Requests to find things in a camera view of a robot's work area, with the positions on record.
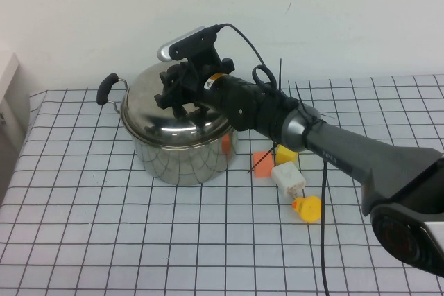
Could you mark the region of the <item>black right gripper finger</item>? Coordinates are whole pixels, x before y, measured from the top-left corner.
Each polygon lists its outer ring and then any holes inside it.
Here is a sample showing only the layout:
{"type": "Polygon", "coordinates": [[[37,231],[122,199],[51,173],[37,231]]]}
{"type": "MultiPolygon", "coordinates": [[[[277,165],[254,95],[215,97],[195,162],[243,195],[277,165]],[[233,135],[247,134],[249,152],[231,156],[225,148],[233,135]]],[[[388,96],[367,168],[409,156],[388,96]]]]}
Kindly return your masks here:
{"type": "Polygon", "coordinates": [[[167,70],[160,72],[160,80],[164,86],[172,86],[182,74],[181,66],[170,66],[167,70]]]}
{"type": "Polygon", "coordinates": [[[156,94],[154,99],[159,108],[181,107],[188,101],[187,95],[181,89],[164,89],[161,94],[156,94]]]}

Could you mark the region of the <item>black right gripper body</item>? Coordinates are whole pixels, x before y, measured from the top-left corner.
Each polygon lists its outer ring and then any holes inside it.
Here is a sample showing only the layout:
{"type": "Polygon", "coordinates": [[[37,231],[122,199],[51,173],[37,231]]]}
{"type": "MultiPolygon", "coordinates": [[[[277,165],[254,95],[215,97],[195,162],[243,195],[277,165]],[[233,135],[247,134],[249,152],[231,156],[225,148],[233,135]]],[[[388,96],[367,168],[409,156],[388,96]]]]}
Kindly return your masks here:
{"type": "Polygon", "coordinates": [[[224,116],[235,115],[234,62],[230,58],[190,57],[180,64],[180,115],[185,105],[211,109],[224,116]]]}

